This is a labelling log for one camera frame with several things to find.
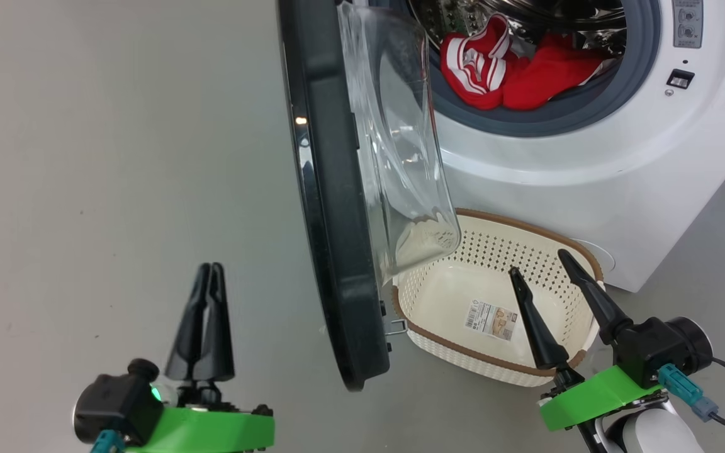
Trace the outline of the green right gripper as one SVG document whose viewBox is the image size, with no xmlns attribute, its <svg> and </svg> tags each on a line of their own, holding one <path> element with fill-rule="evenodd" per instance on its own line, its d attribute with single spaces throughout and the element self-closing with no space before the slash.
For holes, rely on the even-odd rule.
<svg viewBox="0 0 725 453">
<path fill-rule="evenodd" d="M 575 260 L 569 250 L 558 250 L 558 258 L 566 269 L 571 283 L 582 291 L 592 310 L 599 325 L 601 341 L 605 344 L 615 344 L 619 334 L 633 326 L 632 319 Z M 509 278 L 536 368 L 558 370 L 565 367 L 569 355 L 566 349 L 555 341 L 555 337 L 536 309 L 532 291 L 520 269 L 512 267 L 509 270 Z M 649 389 L 643 389 L 619 366 L 612 366 L 544 402 L 540 406 L 541 418 L 549 431 L 563 430 L 609 415 L 662 389 L 658 383 Z"/>
</svg>

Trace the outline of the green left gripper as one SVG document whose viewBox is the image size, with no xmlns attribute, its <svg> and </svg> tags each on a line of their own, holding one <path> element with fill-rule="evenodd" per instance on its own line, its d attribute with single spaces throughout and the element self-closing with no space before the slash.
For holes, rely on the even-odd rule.
<svg viewBox="0 0 725 453">
<path fill-rule="evenodd" d="M 196 364 L 196 379 L 193 367 Z M 149 441 L 126 452 L 264 452 L 274 445 L 274 411 L 241 410 L 213 381 L 235 376 L 224 267 L 198 267 L 177 328 L 165 376 L 178 385 Z"/>
</svg>

